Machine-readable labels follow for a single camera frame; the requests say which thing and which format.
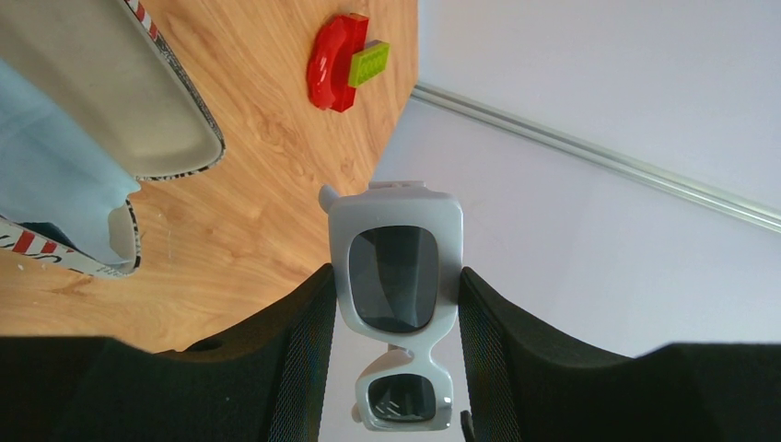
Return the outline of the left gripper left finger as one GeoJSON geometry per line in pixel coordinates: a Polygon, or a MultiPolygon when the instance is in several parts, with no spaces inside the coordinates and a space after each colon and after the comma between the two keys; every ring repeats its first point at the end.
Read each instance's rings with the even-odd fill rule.
{"type": "Polygon", "coordinates": [[[106,336],[5,336],[5,441],[315,441],[336,294],[323,265],[286,297],[182,351],[106,336]]]}

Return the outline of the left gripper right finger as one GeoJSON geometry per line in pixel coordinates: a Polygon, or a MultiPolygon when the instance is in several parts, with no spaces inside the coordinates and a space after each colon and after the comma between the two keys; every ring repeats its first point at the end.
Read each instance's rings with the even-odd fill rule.
{"type": "Polygon", "coordinates": [[[669,343],[638,357],[600,349],[460,274],[468,441],[776,441],[776,343],[669,343]]]}

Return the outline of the white frame sunglasses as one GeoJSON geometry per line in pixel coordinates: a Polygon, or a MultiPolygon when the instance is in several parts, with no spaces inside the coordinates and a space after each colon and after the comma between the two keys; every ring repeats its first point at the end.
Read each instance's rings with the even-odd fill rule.
{"type": "Polygon", "coordinates": [[[372,182],[318,195],[328,217],[331,265],[344,323],[385,343],[355,383],[355,419],[376,432],[449,428],[454,388],[434,347],[458,316],[463,211],[421,181],[372,182]]]}

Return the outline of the light blue cleaning cloth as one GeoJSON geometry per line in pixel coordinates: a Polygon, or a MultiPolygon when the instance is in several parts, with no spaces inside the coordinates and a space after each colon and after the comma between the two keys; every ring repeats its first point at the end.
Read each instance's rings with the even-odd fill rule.
{"type": "Polygon", "coordinates": [[[56,227],[104,264],[127,260],[111,246],[110,214],[139,183],[64,110],[1,64],[1,214],[56,227]]]}

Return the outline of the flag print glasses case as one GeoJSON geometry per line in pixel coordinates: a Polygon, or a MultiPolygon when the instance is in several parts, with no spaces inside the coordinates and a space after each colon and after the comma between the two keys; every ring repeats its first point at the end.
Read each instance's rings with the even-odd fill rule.
{"type": "MultiPolygon", "coordinates": [[[[138,1],[5,1],[2,63],[46,94],[139,185],[204,172],[226,153],[215,118],[138,1]]],[[[123,264],[90,258],[50,224],[18,224],[2,214],[1,247],[74,272],[128,276],[141,263],[133,193],[109,216],[111,246],[123,264]]]]}

